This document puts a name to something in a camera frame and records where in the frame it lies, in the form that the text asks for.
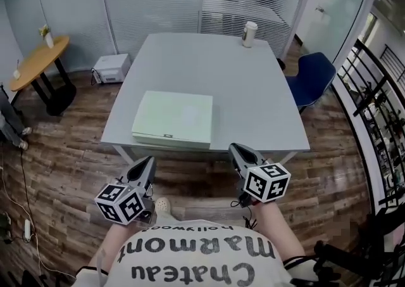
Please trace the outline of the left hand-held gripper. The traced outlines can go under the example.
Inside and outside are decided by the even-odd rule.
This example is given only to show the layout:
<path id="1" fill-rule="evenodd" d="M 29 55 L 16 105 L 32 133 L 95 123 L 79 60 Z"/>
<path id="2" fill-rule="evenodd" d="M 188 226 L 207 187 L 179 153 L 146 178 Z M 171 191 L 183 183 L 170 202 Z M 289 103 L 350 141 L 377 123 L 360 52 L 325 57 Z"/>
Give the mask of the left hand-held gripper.
<path id="1" fill-rule="evenodd" d="M 104 218 L 124 226 L 133 221 L 149 224 L 155 206 L 148 192 L 155 172 L 155 157 L 147 156 L 128 170 L 127 178 L 104 185 L 94 198 Z"/>

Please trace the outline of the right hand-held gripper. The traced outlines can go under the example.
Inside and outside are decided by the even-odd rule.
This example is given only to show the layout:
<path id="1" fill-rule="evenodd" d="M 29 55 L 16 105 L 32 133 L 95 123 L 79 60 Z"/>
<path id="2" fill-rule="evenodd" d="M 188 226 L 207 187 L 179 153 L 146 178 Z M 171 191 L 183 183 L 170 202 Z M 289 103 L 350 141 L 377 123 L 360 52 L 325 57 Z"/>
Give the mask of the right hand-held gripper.
<path id="1" fill-rule="evenodd" d="M 268 203 L 285 195 L 291 173 L 281 163 L 269 163 L 260 152 L 239 143 L 230 144 L 228 155 L 240 177 L 237 187 L 241 207 Z"/>

